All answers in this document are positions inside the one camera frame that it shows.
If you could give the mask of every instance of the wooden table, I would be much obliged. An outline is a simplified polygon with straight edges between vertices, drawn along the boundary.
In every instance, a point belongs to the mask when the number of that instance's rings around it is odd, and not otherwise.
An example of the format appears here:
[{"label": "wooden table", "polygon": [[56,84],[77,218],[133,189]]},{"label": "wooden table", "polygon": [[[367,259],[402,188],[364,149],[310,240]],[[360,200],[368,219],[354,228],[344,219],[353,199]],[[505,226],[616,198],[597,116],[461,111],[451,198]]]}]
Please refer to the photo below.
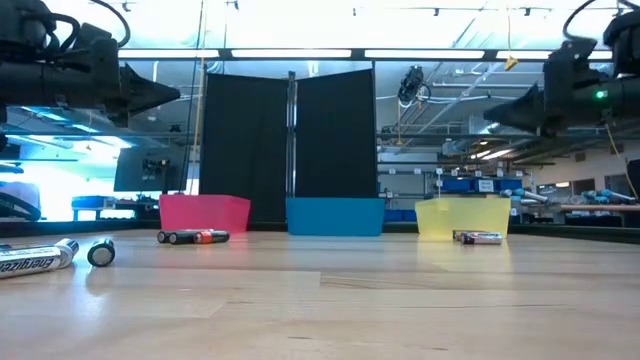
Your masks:
[{"label": "wooden table", "polygon": [[73,267],[0,280],[3,359],[640,359],[634,245],[110,236],[111,267],[76,236]]}]

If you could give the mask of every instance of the fluorescent light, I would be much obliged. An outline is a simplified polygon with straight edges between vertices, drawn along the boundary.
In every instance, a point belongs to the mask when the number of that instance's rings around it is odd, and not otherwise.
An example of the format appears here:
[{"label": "fluorescent light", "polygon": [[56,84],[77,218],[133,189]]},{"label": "fluorescent light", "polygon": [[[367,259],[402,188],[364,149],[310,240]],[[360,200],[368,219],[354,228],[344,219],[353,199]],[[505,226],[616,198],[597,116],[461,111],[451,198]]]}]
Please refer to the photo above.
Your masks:
[{"label": "fluorescent light", "polygon": [[487,155],[487,154],[488,154],[488,153],[490,153],[490,152],[491,152],[491,150],[483,151],[483,152],[481,152],[481,153],[477,153],[477,154],[475,154],[475,155],[471,155],[471,158],[472,158],[472,159],[476,159],[476,158],[477,158],[477,159],[480,159],[480,158],[482,158],[483,156]]},{"label": "fluorescent light", "polygon": [[120,49],[118,56],[127,59],[194,59],[220,57],[218,50],[198,49]]},{"label": "fluorescent light", "polygon": [[594,51],[589,55],[591,60],[611,60],[612,57],[611,51]]},{"label": "fluorescent light", "polygon": [[516,59],[534,59],[546,60],[551,55],[551,51],[531,51],[531,50],[515,50],[515,51],[498,51],[497,59],[508,59],[512,56]]},{"label": "fluorescent light", "polygon": [[86,131],[86,132],[99,132],[98,130],[96,130],[94,128],[90,128],[88,126],[80,125],[80,124],[74,124],[73,127],[76,128],[76,129],[80,129],[82,131]]},{"label": "fluorescent light", "polygon": [[107,143],[113,147],[117,147],[118,149],[128,149],[131,147],[131,144],[120,139],[117,136],[94,136],[93,138]]},{"label": "fluorescent light", "polygon": [[231,50],[237,58],[348,58],[351,50],[336,49],[258,49]]},{"label": "fluorescent light", "polygon": [[506,150],[496,151],[496,152],[494,152],[494,153],[493,153],[493,154],[491,154],[491,155],[487,155],[487,156],[483,157],[483,158],[482,158],[482,160],[491,160],[491,159],[495,159],[495,158],[500,157],[500,156],[502,156],[502,155],[504,155],[504,154],[508,154],[508,153],[510,153],[510,152],[512,152],[512,151],[513,151],[513,149],[506,149]]},{"label": "fluorescent light", "polygon": [[368,58],[482,59],[482,50],[365,50]]}]

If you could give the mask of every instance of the plastic bin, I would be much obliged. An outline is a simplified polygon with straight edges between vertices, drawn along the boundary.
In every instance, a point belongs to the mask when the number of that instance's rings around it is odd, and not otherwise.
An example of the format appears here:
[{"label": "plastic bin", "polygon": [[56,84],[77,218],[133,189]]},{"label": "plastic bin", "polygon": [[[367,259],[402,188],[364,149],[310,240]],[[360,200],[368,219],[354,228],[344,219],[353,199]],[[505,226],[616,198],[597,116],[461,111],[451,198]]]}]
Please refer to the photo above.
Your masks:
[{"label": "plastic bin", "polygon": [[385,210],[384,211],[384,221],[385,222],[394,222],[394,221],[403,221],[404,220],[404,210]]},{"label": "plastic bin", "polygon": [[499,232],[507,236],[511,199],[439,198],[416,203],[420,238],[450,241],[453,230]]},{"label": "plastic bin", "polygon": [[418,218],[417,218],[417,215],[416,215],[416,211],[415,210],[404,210],[403,220],[404,221],[411,221],[411,222],[418,221]]},{"label": "plastic bin", "polygon": [[442,180],[442,188],[441,191],[451,191],[451,192],[465,192],[471,191],[471,180],[470,179],[444,179]]},{"label": "plastic bin", "polygon": [[522,189],[522,180],[503,179],[498,182],[499,182],[498,190],[500,191]]},{"label": "plastic bin", "polygon": [[383,220],[384,199],[287,199],[287,223],[292,235],[379,236]]},{"label": "plastic bin", "polygon": [[161,195],[162,230],[247,231],[251,201],[230,195]]}]

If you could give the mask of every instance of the monitor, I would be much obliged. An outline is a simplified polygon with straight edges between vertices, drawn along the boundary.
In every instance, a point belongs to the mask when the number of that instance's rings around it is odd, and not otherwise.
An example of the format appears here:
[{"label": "monitor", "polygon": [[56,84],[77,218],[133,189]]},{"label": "monitor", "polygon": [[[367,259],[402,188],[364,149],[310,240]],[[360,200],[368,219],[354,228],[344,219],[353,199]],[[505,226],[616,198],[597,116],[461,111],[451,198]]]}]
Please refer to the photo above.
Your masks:
[{"label": "monitor", "polygon": [[113,191],[169,191],[187,187],[185,149],[129,148],[118,157]]}]

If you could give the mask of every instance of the blue bin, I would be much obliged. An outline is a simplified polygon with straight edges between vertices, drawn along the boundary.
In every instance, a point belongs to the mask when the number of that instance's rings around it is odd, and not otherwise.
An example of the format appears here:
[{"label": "blue bin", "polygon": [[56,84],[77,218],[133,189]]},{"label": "blue bin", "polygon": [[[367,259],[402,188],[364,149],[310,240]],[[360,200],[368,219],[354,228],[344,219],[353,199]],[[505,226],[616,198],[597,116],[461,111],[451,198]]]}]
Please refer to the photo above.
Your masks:
[{"label": "blue bin", "polygon": [[385,210],[384,221],[385,222],[402,221],[404,218],[403,215],[404,215],[404,210]]},{"label": "blue bin", "polygon": [[500,191],[522,189],[522,180],[519,179],[503,179],[498,182]]},{"label": "blue bin", "polygon": [[416,216],[415,210],[405,210],[404,211],[404,221],[418,222],[418,217]]},{"label": "blue bin", "polygon": [[465,192],[471,191],[471,180],[469,179],[444,179],[442,180],[442,191]]},{"label": "blue bin", "polygon": [[292,235],[380,236],[383,219],[384,199],[287,199]]}]

